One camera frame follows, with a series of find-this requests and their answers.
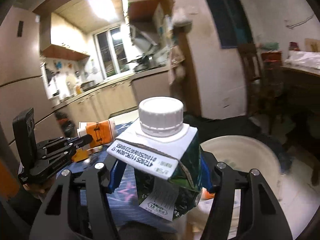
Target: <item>refrigerator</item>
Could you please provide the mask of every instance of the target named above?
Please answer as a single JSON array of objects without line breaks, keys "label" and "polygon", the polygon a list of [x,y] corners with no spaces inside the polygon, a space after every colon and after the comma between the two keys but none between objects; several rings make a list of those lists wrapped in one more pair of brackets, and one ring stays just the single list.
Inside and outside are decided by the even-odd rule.
[{"label": "refrigerator", "polygon": [[9,166],[20,164],[12,120],[21,111],[34,108],[37,142],[63,136],[41,78],[39,27],[39,16],[16,7],[0,26],[0,124],[16,160]]}]

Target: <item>milk carton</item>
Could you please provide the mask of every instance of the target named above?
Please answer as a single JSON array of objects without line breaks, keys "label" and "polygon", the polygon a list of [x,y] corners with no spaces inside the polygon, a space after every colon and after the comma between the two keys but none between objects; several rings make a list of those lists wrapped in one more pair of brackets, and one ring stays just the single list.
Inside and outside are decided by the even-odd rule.
[{"label": "milk carton", "polygon": [[148,98],[139,118],[107,152],[134,167],[139,204],[174,220],[197,205],[201,196],[198,131],[183,123],[183,104],[175,98]]}]

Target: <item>range hood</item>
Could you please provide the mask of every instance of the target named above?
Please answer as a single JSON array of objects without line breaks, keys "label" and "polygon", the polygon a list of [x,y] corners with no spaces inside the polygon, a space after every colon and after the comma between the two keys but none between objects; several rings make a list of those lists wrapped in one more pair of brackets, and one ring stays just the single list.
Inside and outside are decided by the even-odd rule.
[{"label": "range hood", "polygon": [[130,33],[133,44],[144,53],[158,49],[160,39],[152,21],[130,23]]}]

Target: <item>blue tablecloth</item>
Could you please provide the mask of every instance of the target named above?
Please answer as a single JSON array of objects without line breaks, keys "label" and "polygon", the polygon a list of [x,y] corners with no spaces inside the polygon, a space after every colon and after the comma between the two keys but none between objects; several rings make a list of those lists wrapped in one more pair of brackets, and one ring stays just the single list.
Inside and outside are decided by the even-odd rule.
[{"label": "blue tablecloth", "polygon": [[[130,124],[117,125],[118,134],[123,132]],[[107,157],[108,146],[104,146],[101,152],[90,155],[90,163],[85,161],[72,163],[65,169],[72,173],[81,172],[98,162],[103,162]],[[107,194],[113,220],[117,226],[124,225],[128,221],[137,221],[158,228],[162,232],[174,233],[176,230],[170,227],[171,222],[158,217],[145,209],[139,207],[136,181],[133,167],[127,165],[118,188],[112,194]],[[80,191],[81,205],[86,205],[85,190]]]}]

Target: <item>countertop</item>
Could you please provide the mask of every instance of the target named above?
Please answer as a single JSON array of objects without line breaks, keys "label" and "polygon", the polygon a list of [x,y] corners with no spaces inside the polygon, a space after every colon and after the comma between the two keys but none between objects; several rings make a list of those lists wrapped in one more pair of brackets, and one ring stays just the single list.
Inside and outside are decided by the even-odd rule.
[{"label": "countertop", "polygon": [[90,93],[95,92],[95,91],[97,91],[97,90],[99,90],[101,88],[104,88],[104,87],[107,87],[109,85],[121,82],[123,80],[127,80],[132,75],[134,75],[134,73],[130,73],[130,74],[126,75],[126,76],[119,77],[119,78],[112,79],[112,80],[106,80],[106,81],[102,82],[101,85],[99,85],[99,86],[97,86],[97,87],[95,87],[93,89],[90,89],[90,90],[88,90],[86,92],[83,92],[82,94],[77,95],[77,96],[75,96],[73,98],[70,98],[70,99],[68,99],[68,100],[66,100],[66,101],[54,106],[52,109],[53,109],[53,111],[56,111],[56,110],[58,110],[58,109],[60,109],[60,108],[62,108],[64,106],[67,106],[68,104],[70,104],[70,103],[72,103],[72,102],[74,102],[74,101],[76,101],[76,100],[78,100],[78,99],[80,99],[82,97],[85,97],[86,95],[89,95]]},{"label": "countertop", "polygon": [[169,70],[169,68],[167,66],[153,68],[153,69],[149,69],[149,70],[144,70],[144,71],[135,73],[134,75],[130,76],[129,79],[130,80],[134,80],[134,79],[138,79],[138,78],[142,78],[142,77],[158,74],[158,73],[161,73],[161,72],[165,72],[165,71],[168,71],[168,70]]},{"label": "countertop", "polygon": [[134,80],[134,79],[137,79],[137,78],[141,78],[141,77],[146,77],[146,76],[149,76],[149,75],[154,75],[154,74],[158,74],[158,73],[161,73],[161,72],[165,72],[165,71],[168,71],[168,67],[164,66],[164,67],[158,67],[158,68],[154,68],[154,69],[150,69],[150,70],[145,70],[145,71],[142,71],[142,72],[138,72],[138,73],[130,73],[126,76],[123,76],[123,77],[119,77],[119,78],[116,78],[116,79],[111,79],[111,80],[106,80],[104,82],[102,82],[99,86],[93,88],[93,89],[90,89],[86,92],[83,92],[82,94],[80,95],[77,95],[73,98],[70,98],[56,106],[54,106],[52,109],[53,111],[56,111],[62,107],[65,107],[67,106],[68,104],[82,98],[82,97],[85,97],[86,95],[92,93],[92,92],[95,92],[101,88],[104,88],[104,87],[107,87],[109,85],[112,85],[112,84],[115,84],[115,83],[118,83],[118,82],[121,82],[123,80],[127,80],[127,79],[130,79],[130,80]]}]

